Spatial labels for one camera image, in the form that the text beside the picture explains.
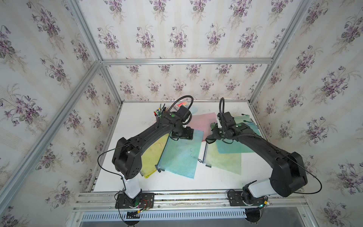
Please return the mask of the green and grey cleaning cloth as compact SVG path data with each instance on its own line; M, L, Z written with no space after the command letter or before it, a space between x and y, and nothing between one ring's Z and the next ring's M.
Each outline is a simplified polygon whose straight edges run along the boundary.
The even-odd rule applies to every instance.
M206 139L205 139L207 144L213 144L217 140L221 140L221 138L220 138L219 135L214 135L214 134L211 134L211 135L207 136Z

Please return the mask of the blue mesh document bag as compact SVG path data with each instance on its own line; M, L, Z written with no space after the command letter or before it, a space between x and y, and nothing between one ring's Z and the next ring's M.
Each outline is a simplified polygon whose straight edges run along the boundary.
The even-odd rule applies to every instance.
M195 130L192 140L168 138L157 168L193 179L203 135L204 132Z

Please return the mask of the yellow mesh document bag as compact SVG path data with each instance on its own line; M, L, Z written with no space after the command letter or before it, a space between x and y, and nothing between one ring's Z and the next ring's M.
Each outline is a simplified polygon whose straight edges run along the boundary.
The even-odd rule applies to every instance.
M140 174L144 178L149 178L152 174L157 172L156 165L158 165L160 161L168 138L169 134L162 136L154 144L152 144L141 156L142 169L140 171Z

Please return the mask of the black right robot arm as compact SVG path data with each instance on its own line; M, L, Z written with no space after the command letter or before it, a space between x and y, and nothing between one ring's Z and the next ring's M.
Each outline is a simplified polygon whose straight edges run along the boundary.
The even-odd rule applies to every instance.
M228 139L239 142L261 158L272 168L270 178L245 185L241 192L242 201L252 206L269 195L288 197L307 185L308 178L303 167L303 158L297 152L289 153L265 140L245 123L236 123L229 112L217 115L221 127L217 125L207 137L209 143Z

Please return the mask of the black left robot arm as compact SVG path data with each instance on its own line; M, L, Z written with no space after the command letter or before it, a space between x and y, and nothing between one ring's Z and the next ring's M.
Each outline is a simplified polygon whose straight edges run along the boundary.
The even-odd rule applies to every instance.
M112 163L123 178L124 194L128 199L137 199L142 194L136 178L143 167L142 156L163 136L170 134L174 140L192 140L194 130L187 126L192 118L190 110L182 106L177 111L166 110L156 122L134 137L118 140Z

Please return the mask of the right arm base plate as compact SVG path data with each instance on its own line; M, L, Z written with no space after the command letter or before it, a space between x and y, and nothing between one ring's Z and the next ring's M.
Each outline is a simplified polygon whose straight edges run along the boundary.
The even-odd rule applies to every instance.
M248 190L229 190L227 198L230 206L264 206L267 204L268 196L254 197Z

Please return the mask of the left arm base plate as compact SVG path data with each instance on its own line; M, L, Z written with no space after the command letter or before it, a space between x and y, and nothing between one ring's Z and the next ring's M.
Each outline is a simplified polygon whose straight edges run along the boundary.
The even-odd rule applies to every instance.
M115 209L150 209L154 206L155 194L140 192L131 199L126 192L119 192L116 195Z

